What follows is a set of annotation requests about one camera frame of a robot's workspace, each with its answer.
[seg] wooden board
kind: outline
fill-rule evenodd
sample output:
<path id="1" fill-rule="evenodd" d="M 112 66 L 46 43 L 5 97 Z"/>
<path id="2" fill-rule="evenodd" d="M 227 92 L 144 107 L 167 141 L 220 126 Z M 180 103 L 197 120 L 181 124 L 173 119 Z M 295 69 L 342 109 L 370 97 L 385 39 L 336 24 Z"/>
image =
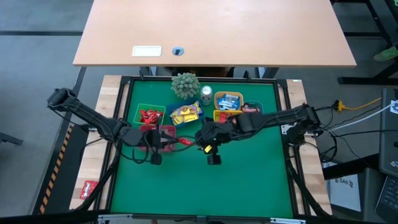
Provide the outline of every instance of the wooden board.
<path id="1" fill-rule="evenodd" d="M 137 45 L 161 56 L 132 57 Z M 95 0 L 73 64 L 356 65 L 329 0 Z"/>
<path id="2" fill-rule="evenodd" d="M 119 83 L 121 76 L 106 75 L 103 80 L 101 91 L 99 92 L 98 102 L 96 105 L 96 111 L 112 117 L 116 98 L 119 91 Z M 292 107 L 299 106 L 306 102 L 305 93 L 301 80 L 287 80 L 289 89 L 289 98 Z M 282 88 L 280 90 L 281 103 L 284 107 L 284 97 Z M 119 117 L 121 117 L 124 104 L 126 101 L 127 86 L 123 94 L 121 102 L 122 108 L 120 109 Z M 88 136 L 88 142 L 98 139 L 98 133 L 90 133 Z M 315 140 L 311 137 L 306 137 L 307 142 L 316 144 Z M 89 145 L 84 152 L 83 159 L 80 165 L 78 178 L 75 185 L 75 190 L 72 195 L 72 201 L 70 209 L 77 208 L 83 200 L 79 199 L 80 192 L 83 188 L 85 180 L 98 180 L 100 177 L 101 166 L 104 159 L 104 152 L 106 148 L 106 142 L 100 141 Z M 322 206 L 322 208 L 331 214 L 330 203 L 326 192 L 325 181 L 323 180 L 322 167 L 320 164 L 318 151 L 313 146 L 304 145 L 300 148 L 300 155 L 302 158 L 302 166 L 304 172 L 304 178 L 306 186 L 309 191 L 315 197 L 315 200 Z M 104 208 L 106 196 L 108 193 L 108 184 L 104 187 L 104 191 L 101 198 L 100 208 Z M 298 210 L 304 214 L 302 198 L 299 189 L 296 186 L 296 197 L 298 202 Z"/>

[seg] computer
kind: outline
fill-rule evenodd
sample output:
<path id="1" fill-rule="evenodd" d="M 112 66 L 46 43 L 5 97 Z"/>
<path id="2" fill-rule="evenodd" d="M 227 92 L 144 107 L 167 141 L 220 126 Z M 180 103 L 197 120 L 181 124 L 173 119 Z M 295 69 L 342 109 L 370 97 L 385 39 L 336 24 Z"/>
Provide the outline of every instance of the computer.
<path id="1" fill-rule="evenodd" d="M 398 100 L 398 90 L 383 89 L 381 107 Z M 381 113 L 381 130 L 398 129 L 398 104 Z M 398 223 L 398 133 L 380 132 L 379 170 L 387 174 L 376 213 L 388 223 Z"/>

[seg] green shoe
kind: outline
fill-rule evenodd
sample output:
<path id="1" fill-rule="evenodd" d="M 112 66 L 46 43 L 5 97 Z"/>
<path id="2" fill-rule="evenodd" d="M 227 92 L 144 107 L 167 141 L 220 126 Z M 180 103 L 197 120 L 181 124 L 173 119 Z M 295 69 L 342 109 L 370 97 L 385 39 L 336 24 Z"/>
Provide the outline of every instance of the green shoe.
<path id="1" fill-rule="evenodd" d="M 377 62 L 385 62 L 396 56 L 398 56 L 398 50 L 395 46 L 393 46 L 373 56 L 373 59 Z"/>

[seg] gray floor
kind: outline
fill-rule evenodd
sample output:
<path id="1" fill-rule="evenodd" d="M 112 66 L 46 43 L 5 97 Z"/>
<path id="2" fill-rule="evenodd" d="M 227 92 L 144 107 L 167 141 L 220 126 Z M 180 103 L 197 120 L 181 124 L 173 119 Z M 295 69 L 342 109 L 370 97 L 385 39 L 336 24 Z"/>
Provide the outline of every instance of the gray floor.
<path id="1" fill-rule="evenodd" d="M 83 30 L 91 3 L 92 0 L 2 0 L 0 30 Z M 398 26 L 383 1 L 373 3 L 386 29 L 398 40 Z M 336 4 L 334 8 L 343 30 L 375 30 L 365 6 Z M 0 144 L 0 217 L 30 213 L 61 122 L 46 108 L 46 99 L 56 87 L 73 86 L 78 68 L 72 65 L 72 60 L 79 40 L 79 37 L 0 37 L 0 131 L 24 140 L 22 146 Z M 276 78 L 303 80 L 308 103 L 315 107 L 330 105 L 335 100 L 357 106 L 380 97 L 383 86 L 339 85 L 336 78 L 371 77 L 388 66 L 388 62 L 372 61 L 372 56 L 385 47 L 384 41 L 348 39 L 348 43 L 358 64 L 356 68 L 282 68 Z M 245 68 L 239 68 L 237 75 L 242 76 L 243 71 Z M 89 68 L 80 92 L 81 101 L 94 107 L 103 75 L 110 74 L 137 75 L 137 68 Z M 359 112 L 335 113 L 333 123 Z M 320 117 L 327 123 L 330 111 L 321 111 Z M 379 118 L 374 117 L 338 133 L 378 127 Z M 378 150 L 377 134 L 348 136 L 347 140 L 359 156 Z M 327 135 L 321 136 L 317 143 L 321 151 L 332 145 Z M 336 158 L 349 161 L 355 156 L 339 141 Z"/>

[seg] yellow cable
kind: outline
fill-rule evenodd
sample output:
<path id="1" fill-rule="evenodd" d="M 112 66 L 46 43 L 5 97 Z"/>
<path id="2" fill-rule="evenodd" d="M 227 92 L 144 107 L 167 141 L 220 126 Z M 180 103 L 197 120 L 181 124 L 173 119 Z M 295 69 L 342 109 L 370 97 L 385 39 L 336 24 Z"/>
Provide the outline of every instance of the yellow cable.
<path id="1" fill-rule="evenodd" d="M 369 106 L 369 105 L 371 105 L 371 104 L 373 104 L 373 103 L 375 103 L 375 102 L 377 102 L 379 100 L 381 100 L 381 98 L 375 99 L 372 102 L 366 103 L 365 105 L 362 105 L 362 106 L 359 106 L 359 107 L 355 107 L 355 108 L 349 108 L 349 107 L 345 106 L 343 104 L 343 102 L 340 100 L 339 103 L 338 103 L 338 111 L 342 111 L 342 110 L 359 110 L 359 109 L 362 109 L 362 108 L 364 108 L 366 106 Z"/>

